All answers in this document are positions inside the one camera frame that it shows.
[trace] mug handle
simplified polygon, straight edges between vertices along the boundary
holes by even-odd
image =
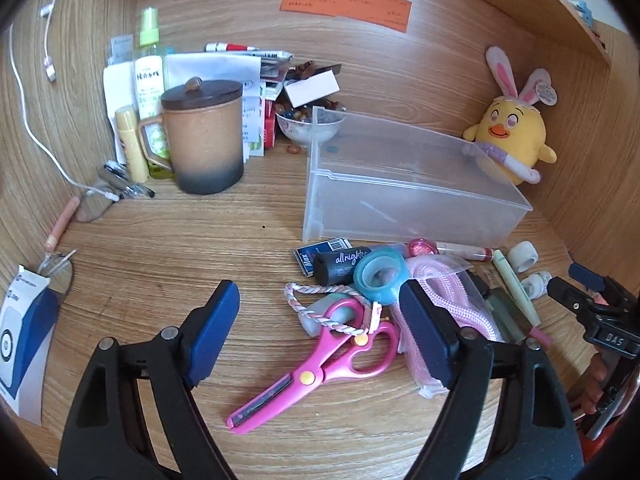
[[[142,147],[142,152],[145,154],[146,160],[150,160],[152,163],[157,164],[161,168],[165,168],[173,172],[174,168],[169,163],[168,160],[162,158],[159,155],[156,155],[151,151],[151,146],[149,145],[149,139],[146,138],[146,133],[142,128],[145,126],[149,126],[150,124],[162,124],[164,123],[164,118],[162,115],[156,115],[155,117],[148,117],[146,119],[142,119],[138,123],[138,140],[140,141],[140,146]]]

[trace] braided cord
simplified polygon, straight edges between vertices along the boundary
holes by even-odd
[[[316,314],[313,310],[310,310],[304,305],[300,304],[300,302],[293,295],[294,290],[301,292],[302,294],[330,294],[332,292],[341,292],[342,294],[348,294],[352,298],[358,300],[358,302],[365,308],[362,327],[354,328],[350,325],[338,323],[337,321],[322,316],[321,314]],[[336,332],[341,332],[343,334],[360,335],[373,332],[378,328],[378,324],[380,322],[380,312],[382,311],[382,307],[377,303],[372,306],[371,302],[367,298],[361,295],[354,288],[351,288],[347,285],[298,285],[297,283],[289,282],[284,286],[284,296],[285,298],[287,298],[287,303],[289,303],[289,306],[297,313],[302,314],[302,316],[308,317],[309,319],[313,319],[314,321],[320,323],[322,326],[325,326],[331,330],[335,330]]]

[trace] spray bottle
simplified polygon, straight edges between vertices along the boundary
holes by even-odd
[[[142,12],[140,27],[140,49],[136,52],[133,69],[136,78],[136,95],[140,120],[154,117],[162,112],[161,97],[164,93],[162,58],[168,49],[159,44],[158,10],[149,7]],[[170,160],[169,145],[164,128],[150,124],[145,128],[151,151]],[[170,171],[149,162],[149,173],[153,178],[171,178]]]

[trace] yellow plush toy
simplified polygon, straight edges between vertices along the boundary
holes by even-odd
[[[504,51],[492,46],[486,51],[486,61],[502,95],[494,99],[480,123],[467,128],[462,136],[474,140],[514,184],[537,184],[540,174],[533,166],[538,159],[550,164],[557,159],[556,152],[545,144],[545,123],[533,106],[538,101],[556,104],[558,97],[551,86],[551,76],[543,68],[534,70],[518,94]]]

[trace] orange sticky note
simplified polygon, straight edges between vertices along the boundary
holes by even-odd
[[[280,10],[344,16],[406,32],[411,2],[407,0],[282,0]]]

